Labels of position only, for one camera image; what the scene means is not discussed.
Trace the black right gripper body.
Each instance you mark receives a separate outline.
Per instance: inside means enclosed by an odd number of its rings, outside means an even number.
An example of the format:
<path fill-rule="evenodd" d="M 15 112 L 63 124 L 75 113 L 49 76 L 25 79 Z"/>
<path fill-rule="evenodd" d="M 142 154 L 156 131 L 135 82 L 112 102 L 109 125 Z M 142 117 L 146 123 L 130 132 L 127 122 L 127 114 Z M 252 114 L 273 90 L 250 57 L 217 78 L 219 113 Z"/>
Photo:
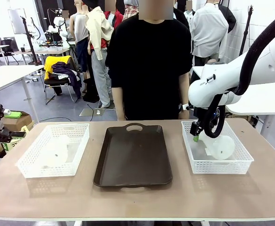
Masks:
<path fill-rule="evenodd" d="M 200 121 L 193 121 L 190 127 L 190 134 L 194 137 L 199 136 L 199 134 L 203 131 L 203 126 Z"/>

